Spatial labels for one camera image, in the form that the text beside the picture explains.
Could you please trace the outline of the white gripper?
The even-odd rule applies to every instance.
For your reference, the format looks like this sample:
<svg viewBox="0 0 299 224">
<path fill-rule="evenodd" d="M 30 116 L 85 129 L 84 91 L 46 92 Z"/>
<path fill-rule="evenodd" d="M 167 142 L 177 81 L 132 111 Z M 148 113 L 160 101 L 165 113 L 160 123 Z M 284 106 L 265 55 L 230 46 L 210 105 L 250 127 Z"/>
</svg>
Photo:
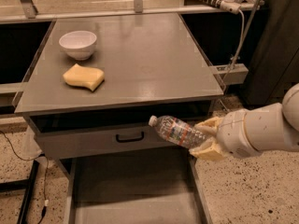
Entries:
<svg viewBox="0 0 299 224">
<path fill-rule="evenodd" d="M 205 161 L 220 161 L 226 158 L 227 153 L 235 158 L 245 159 L 260 156 L 245 132 L 246 109 L 228 113 L 224 118 L 213 117 L 197 123 L 194 128 L 215 138 L 209 138 L 200 147 L 189 149 L 189 153 L 196 159 Z"/>
</svg>

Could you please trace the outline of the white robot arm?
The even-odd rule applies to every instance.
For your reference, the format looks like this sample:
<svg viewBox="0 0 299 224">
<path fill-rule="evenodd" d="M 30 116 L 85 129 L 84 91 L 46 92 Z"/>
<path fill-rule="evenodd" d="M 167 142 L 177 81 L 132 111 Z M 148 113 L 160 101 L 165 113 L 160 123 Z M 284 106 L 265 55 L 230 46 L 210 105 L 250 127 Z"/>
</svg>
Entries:
<svg viewBox="0 0 299 224">
<path fill-rule="evenodd" d="M 212 134 L 200 147 L 189 150 L 197 159 L 245 159 L 269 150 L 299 151 L 299 84 L 292 86 L 282 103 L 253 110 L 240 109 L 195 125 Z"/>
</svg>

